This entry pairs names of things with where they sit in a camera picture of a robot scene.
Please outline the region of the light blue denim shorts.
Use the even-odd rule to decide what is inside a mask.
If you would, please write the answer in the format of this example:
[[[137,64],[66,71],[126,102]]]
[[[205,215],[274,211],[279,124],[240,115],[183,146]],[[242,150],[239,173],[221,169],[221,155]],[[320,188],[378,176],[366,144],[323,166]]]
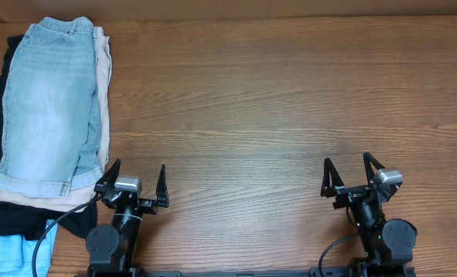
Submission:
[[[66,197],[97,181],[101,116],[94,26],[46,17],[29,26],[2,96],[0,189]]]

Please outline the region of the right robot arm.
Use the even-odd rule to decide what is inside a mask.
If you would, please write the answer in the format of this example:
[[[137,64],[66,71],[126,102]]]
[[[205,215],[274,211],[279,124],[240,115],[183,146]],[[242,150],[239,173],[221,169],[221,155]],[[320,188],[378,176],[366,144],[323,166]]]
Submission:
[[[365,256],[353,258],[346,267],[336,269],[342,276],[414,276],[413,249],[417,228],[404,219],[386,219],[382,205],[388,202],[403,183],[402,173],[386,168],[370,152],[363,153],[367,183],[347,187],[332,160],[324,160],[320,196],[334,198],[333,208],[344,209],[356,232],[329,245],[319,257],[318,275],[327,276],[323,266],[326,254],[335,246],[353,238],[362,242]]]

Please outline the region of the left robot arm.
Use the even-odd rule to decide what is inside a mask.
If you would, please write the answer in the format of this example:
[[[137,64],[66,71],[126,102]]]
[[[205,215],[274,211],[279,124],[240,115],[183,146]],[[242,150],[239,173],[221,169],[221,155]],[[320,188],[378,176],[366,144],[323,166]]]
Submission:
[[[100,201],[114,211],[109,224],[97,225],[85,239],[89,253],[88,276],[146,276],[133,263],[144,215],[156,215],[169,207],[165,166],[161,167],[154,199],[141,197],[142,182],[136,176],[120,175],[121,160],[95,183]]]

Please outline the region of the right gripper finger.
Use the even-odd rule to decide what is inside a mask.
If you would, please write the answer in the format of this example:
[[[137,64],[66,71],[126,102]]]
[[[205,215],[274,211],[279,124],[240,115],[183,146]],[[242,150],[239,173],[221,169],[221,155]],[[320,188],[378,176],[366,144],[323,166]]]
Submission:
[[[380,169],[384,169],[385,166],[381,164],[370,152],[363,153],[363,161],[368,183],[380,183],[379,177],[376,177],[375,174],[378,173]]]
[[[335,197],[345,188],[339,173],[330,158],[324,160],[324,176],[322,180],[321,197]]]

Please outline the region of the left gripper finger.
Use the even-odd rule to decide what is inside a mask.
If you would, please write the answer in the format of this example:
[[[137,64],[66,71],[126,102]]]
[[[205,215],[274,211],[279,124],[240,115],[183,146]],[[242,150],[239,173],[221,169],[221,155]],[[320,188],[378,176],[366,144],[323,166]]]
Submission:
[[[162,167],[161,167],[155,194],[156,194],[157,206],[163,207],[163,208],[168,208],[169,207],[169,196],[168,196],[168,189],[167,189],[167,185],[166,185],[165,165],[162,165]]]
[[[111,168],[95,183],[97,189],[110,189],[115,187],[119,176],[121,159],[116,159]]]

